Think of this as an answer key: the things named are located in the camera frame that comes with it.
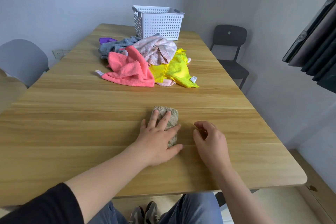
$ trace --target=pile of towels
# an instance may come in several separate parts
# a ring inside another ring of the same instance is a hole
[[[189,74],[190,63],[186,50],[177,49],[173,41],[159,34],[140,39],[137,36],[117,41],[101,38],[99,52],[108,60],[113,72],[96,71],[105,80],[128,86],[172,86],[175,83],[186,88],[199,86],[197,77]]]

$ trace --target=stain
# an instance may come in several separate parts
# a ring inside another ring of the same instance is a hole
[[[309,185],[308,189],[317,192],[317,188],[315,188],[313,185]]]

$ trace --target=white tag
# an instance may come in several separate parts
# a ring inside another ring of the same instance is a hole
[[[100,76],[102,76],[104,73],[102,71],[96,70],[95,71],[97,74],[99,74]]]
[[[196,77],[196,76],[193,76],[193,77],[190,78],[190,81],[192,81],[193,83],[195,83],[196,80],[197,80],[197,77]]]

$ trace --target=wood grain tabletop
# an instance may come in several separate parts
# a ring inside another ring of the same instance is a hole
[[[130,87],[100,78],[95,70],[109,69],[98,52],[99,38],[131,35],[134,27],[100,24],[0,115],[0,206],[23,204],[120,153],[157,105],[179,111],[178,143],[184,149],[145,168],[118,197],[217,190],[192,138],[197,120],[209,120],[225,133],[233,167],[249,188],[306,182],[304,171],[195,32],[181,31],[176,45],[187,50],[199,88]]]

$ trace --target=jeans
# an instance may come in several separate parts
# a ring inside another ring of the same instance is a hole
[[[166,213],[158,224],[223,224],[221,211],[213,193],[185,194]],[[128,224],[125,217],[110,201],[89,224]]]

